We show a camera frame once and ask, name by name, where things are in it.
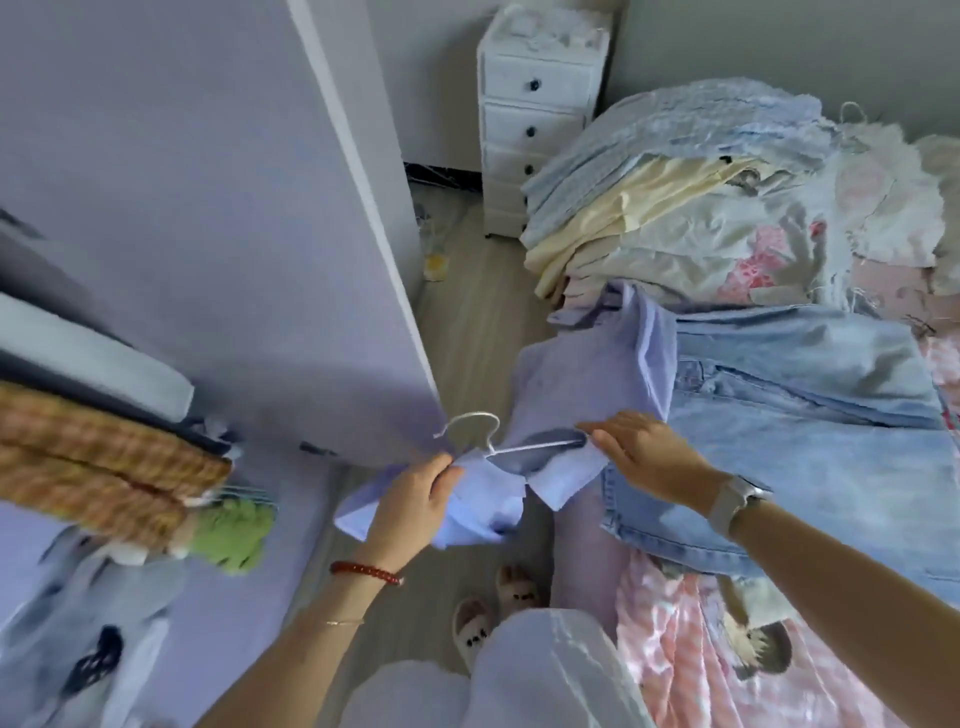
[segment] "yellow shirt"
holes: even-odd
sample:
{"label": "yellow shirt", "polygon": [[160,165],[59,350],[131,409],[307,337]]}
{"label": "yellow shirt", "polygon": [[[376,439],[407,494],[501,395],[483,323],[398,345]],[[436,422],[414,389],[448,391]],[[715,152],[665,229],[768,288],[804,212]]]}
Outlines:
{"label": "yellow shirt", "polygon": [[547,298],[551,294],[567,262],[590,240],[634,231],[756,164],[748,158],[726,162],[668,157],[641,164],[527,252],[524,265],[540,274],[537,295]]}

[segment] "left hand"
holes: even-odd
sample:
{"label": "left hand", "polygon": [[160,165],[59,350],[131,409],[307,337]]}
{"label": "left hand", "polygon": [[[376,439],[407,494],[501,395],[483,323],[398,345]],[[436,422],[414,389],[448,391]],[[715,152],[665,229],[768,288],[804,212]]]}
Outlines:
{"label": "left hand", "polygon": [[358,548],[361,564],[396,573],[423,551],[440,530],[453,487],[464,474],[441,452],[396,477],[376,508],[367,540]]}

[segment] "red bead bracelet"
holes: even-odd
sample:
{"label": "red bead bracelet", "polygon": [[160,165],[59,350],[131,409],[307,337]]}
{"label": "red bead bracelet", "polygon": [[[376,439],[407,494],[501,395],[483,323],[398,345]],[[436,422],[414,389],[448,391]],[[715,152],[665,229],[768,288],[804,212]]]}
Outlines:
{"label": "red bead bracelet", "polygon": [[377,567],[369,567],[366,564],[356,564],[352,561],[334,561],[330,564],[330,573],[361,573],[364,576],[372,576],[374,579],[381,579],[382,581],[392,584],[395,587],[400,586],[403,583],[403,577],[397,576],[395,573],[390,573],[389,571],[384,571],[383,569],[378,569]]}

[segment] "watch strap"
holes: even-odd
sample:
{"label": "watch strap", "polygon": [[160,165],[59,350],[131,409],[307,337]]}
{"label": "watch strap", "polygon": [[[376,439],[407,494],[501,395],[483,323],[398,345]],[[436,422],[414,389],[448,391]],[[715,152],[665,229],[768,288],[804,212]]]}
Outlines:
{"label": "watch strap", "polygon": [[751,501],[764,500],[769,497],[770,492],[768,490],[754,485],[739,475],[731,475],[720,486],[717,498],[710,507],[708,515],[710,527],[729,540],[731,537],[730,527],[736,515],[749,506]]}

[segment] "wardrobe door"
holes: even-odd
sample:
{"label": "wardrobe door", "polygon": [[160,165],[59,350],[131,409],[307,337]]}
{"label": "wardrobe door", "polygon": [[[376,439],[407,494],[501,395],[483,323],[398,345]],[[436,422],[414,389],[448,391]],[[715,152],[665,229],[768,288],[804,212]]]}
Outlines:
{"label": "wardrobe door", "polygon": [[282,0],[9,4],[0,206],[209,409],[376,465],[444,416],[324,63]]}

